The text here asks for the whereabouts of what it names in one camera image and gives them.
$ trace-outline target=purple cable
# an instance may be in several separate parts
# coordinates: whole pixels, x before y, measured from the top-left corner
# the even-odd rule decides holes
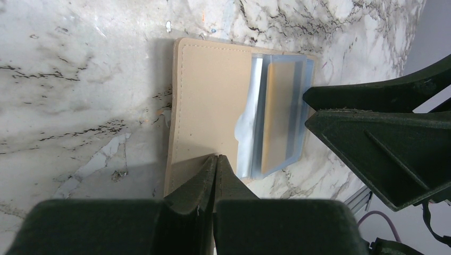
[[[389,218],[386,214],[384,214],[383,212],[381,212],[381,211],[371,211],[371,212],[368,212],[367,214],[365,214],[365,215],[357,222],[357,226],[360,226],[360,224],[361,224],[364,220],[366,220],[366,218],[368,218],[369,216],[371,216],[371,215],[373,215],[373,214],[380,215],[380,216],[382,216],[382,217],[387,221],[388,225],[390,226],[391,231],[393,232],[393,235],[395,236],[396,242],[401,243],[401,238],[399,238],[398,231],[396,231],[396,228],[395,228],[395,226],[393,225],[393,222],[391,222],[390,218]]]

